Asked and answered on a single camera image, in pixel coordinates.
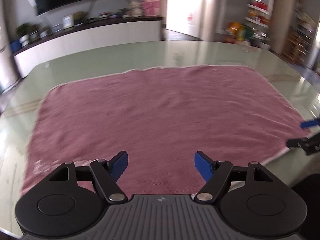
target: white door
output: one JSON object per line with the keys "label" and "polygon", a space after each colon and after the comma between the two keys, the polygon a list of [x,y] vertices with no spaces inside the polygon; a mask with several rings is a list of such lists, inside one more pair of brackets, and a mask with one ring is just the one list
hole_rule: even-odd
{"label": "white door", "polygon": [[166,28],[198,38],[201,10],[202,0],[168,0]]}

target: table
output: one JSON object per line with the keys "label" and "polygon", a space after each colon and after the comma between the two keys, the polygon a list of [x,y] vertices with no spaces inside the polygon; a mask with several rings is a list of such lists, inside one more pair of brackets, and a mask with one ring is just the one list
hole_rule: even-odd
{"label": "table", "polygon": [[[53,87],[79,79],[154,66],[246,65],[261,73],[305,118],[320,112],[317,91],[287,63],[269,51],[204,41],[153,41],[103,47],[37,65],[25,78],[0,117],[0,229],[22,236],[14,207],[20,197],[37,108]],[[292,150],[266,167],[286,184],[312,160]]]}

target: wooden shelf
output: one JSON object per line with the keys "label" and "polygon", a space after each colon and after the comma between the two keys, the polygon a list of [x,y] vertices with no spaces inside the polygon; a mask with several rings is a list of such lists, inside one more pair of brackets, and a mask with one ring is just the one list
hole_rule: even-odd
{"label": "wooden shelf", "polygon": [[255,9],[255,10],[257,10],[257,11],[260,11],[260,12],[262,12],[262,13],[270,16],[270,13],[268,13],[268,11],[266,11],[266,10],[264,10],[264,9],[261,9],[261,8],[259,8],[259,7],[257,7],[257,6],[248,4],[248,7],[252,8],[252,9]]}
{"label": "wooden shelf", "polygon": [[269,27],[268,25],[265,25],[265,24],[263,24],[263,23],[257,22],[257,21],[255,21],[255,20],[252,20],[252,19],[248,18],[248,17],[246,17],[245,19],[246,19],[247,21],[249,21],[249,22],[252,22],[252,23],[254,23],[254,24],[260,25],[260,26],[262,26],[262,27],[265,27],[265,28],[268,28],[268,27]]}

